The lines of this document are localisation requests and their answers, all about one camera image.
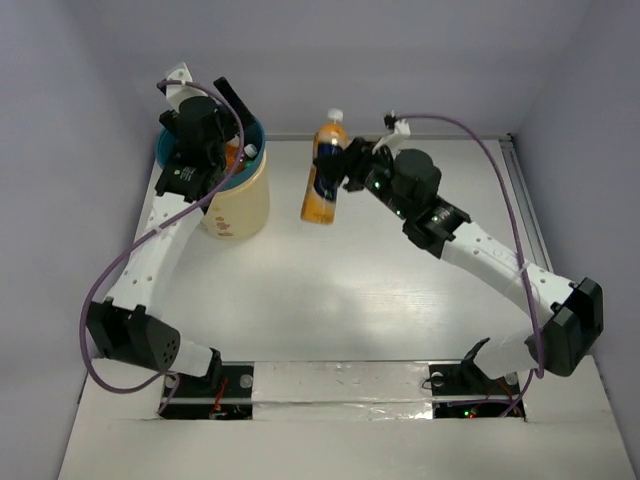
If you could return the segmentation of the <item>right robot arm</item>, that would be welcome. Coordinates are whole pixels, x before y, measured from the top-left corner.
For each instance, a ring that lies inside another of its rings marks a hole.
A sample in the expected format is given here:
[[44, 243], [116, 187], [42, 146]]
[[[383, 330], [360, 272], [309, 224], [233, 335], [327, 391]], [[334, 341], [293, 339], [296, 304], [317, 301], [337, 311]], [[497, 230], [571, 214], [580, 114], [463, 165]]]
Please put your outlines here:
[[428, 154], [355, 138], [347, 147], [346, 190], [366, 189], [403, 221], [418, 248], [475, 276], [535, 321], [501, 339], [479, 340], [459, 368], [462, 384], [482, 392], [512, 372], [544, 368], [571, 376], [604, 330], [603, 291], [527, 261], [438, 193], [440, 170]]

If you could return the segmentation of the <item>yellow orange juice bottle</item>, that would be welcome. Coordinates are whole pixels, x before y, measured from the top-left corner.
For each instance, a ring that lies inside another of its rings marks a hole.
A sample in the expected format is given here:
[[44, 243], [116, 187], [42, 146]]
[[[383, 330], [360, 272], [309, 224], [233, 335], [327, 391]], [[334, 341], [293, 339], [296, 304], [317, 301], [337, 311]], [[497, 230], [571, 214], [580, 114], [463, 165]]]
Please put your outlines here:
[[303, 221], [319, 225], [331, 225], [334, 222], [337, 204], [336, 182], [326, 178], [323, 171], [316, 166], [315, 160], [331, 158], [342, 153], [348, 146], [349, 139], [344, 129], [343, 116], [342, 110], [330, 108], [327, 112], [327, 122], [315, 133], [313, 162], [300, 212]]

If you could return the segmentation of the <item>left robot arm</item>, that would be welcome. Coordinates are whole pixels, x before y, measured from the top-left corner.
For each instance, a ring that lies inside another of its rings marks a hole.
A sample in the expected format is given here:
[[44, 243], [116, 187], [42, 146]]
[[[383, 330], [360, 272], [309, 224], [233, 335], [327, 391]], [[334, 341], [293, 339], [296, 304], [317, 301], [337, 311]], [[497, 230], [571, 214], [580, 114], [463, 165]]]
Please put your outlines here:
[[221, 354], [185, 338], [162, 319], [173, 273], [189, 237], [201, 225], [213, 199], [242, 178], [242, 167], [263, 166], [264, 131], [226, 78], [210, 88], [190, 78], [166, 78], [157, 85], [170, 109], [159, 121], [160, 141], [173, 144], [161, 156], [143, 234], [111, 263], [123, 268], [103, 300], [90, 288], [79, 324], [79, 343], [89, 376], [103, 389], [115, 387], [92, 365], [88, 345], [106, 358], [169, 376], [201, 395], [219, 392], [224, 380]]

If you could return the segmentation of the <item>tall orange tea bottle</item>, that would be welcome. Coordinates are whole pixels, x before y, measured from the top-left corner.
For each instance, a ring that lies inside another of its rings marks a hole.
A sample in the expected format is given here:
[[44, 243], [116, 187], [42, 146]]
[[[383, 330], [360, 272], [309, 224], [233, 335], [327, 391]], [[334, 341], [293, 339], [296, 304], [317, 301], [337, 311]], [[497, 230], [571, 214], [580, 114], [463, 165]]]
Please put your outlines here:
[[250, 160], [250, 157], [245, 153], [237, 141], [229, 141], [225, 143], [225, 172], [228, 173], [232, 167], [236, 164], [237, 156], [241, 155], [239, 166], [235, 170], [235, 174], [241, 173], [245, 169], [245, 163]]

